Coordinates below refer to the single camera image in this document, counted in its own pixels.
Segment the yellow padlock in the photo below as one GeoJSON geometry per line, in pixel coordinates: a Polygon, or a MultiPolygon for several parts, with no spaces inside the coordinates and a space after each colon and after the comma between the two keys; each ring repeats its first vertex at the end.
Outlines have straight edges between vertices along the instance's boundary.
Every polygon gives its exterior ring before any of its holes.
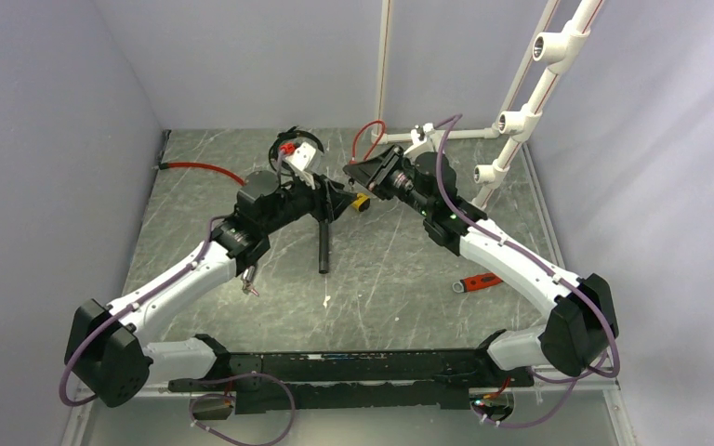
{"type": "Polygon", "coordinates": [[[355,195],[355,198],[350,204],[350,207],[353,208],[356,212],[362,213],[370,207],[370,204],[371,198],[368,195],[360,192],[355,195]]]}

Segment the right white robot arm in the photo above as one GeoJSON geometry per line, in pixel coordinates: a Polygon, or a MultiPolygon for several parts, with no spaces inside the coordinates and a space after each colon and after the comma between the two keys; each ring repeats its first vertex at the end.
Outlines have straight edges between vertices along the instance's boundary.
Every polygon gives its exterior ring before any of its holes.
{"type": "Polygon", "coordinates": [[[577,378],[591,371],[602,353],[618,358],[619,328],[608,282],[595,273],[581,277],[562,269],[508,236],[460,196],[457,173],[445,155],[427,151],[409,159],[393,146],[343,171],[379,199],[409,205],[422,215],[437,245],[495,274],[544,317],[541,325],[486,339],[485,354],[474,363],[481,382],[496,386],[511,370],[546,364],[577,378]]]}

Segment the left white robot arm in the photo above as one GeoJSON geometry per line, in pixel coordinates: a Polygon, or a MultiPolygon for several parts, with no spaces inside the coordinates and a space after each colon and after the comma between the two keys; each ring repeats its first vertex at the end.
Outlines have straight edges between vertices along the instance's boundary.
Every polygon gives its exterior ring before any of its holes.
{"type": "Polygon", "coordinates": [[[196,380],[205,389],[223,387],[230,377],[229,353],[208,335],[160,342],[159,332],[192,302],[234,279],[248,293],[247,272],[270,249],[269,237],[304,216],[320,223],[337,220],[358,198],[342,183],[314,175],[286,182],[270,171],[250,174],[236,194],[230,214],[215,216],[196,248],[139,289],[108,304],[90,299],[73,315],[59,382],[68,395],[76,376],[109,407],[133,398],[144,386],[176,379],[196,380]]]}

